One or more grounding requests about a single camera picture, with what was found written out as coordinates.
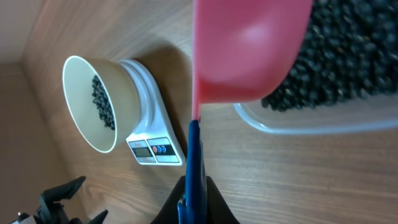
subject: blue handle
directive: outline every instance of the blue handle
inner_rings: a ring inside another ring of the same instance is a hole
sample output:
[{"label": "blue handle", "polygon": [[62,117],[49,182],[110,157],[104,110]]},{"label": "blue handle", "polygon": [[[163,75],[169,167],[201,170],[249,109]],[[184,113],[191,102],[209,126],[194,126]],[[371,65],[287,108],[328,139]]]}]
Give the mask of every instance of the blue handle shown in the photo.
[{"label": "blue handle", "polygon": [[185,198],[177,205],[180,224],[202,224],[207,216],[207,184],[199,121],[189,124]]}]

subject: pink scoop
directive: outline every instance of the pink scoop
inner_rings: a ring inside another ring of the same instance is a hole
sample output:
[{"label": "pink scoop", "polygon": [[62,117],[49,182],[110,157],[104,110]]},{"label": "pink scoop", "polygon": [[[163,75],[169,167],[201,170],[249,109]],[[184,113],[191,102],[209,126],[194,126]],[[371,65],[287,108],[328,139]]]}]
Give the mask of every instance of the pink scoop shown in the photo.
[{"label": "pink scoop", "polygon": [[192,118],[202,103],[258,100],[288,74],[312,0],[195,0]]}]

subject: white kitchen scale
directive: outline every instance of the white kitchen scale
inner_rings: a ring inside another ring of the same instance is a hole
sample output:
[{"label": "white kitchen scale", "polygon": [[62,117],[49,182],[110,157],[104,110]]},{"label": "white kitchen scale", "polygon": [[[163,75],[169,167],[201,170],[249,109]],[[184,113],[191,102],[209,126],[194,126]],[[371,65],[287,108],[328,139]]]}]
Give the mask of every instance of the white kitchen scale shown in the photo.
[{"label": "white kitchen scale", "polygon": [[126,139],[137,162],[161,166],[184,164],[185,156],[154,77],[135,60],[122,60],[119,64],[130,74],[141,102],[141,120]]}]

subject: wooden table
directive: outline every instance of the wooden table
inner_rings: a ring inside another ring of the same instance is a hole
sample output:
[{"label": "wooden table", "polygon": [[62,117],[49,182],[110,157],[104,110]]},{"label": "wooden table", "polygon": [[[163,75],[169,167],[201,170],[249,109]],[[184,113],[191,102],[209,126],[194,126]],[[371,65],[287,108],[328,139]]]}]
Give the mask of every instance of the wooden table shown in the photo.
[{"label": "wooden table", "polygon": [[[191,0],[48,0],[22,64],[71,177],[86,175],[86,213],[107,223],[149,223],[183,167],[140,166],[127,144],[90,148],[69,115],[62,65],[69,55],[137,58],[152,72],[185,145],[190,121]],[[206,172],[241,223],[397,223],[397,131],[278,136],[256,131],[231,105],[202,109]]]}]

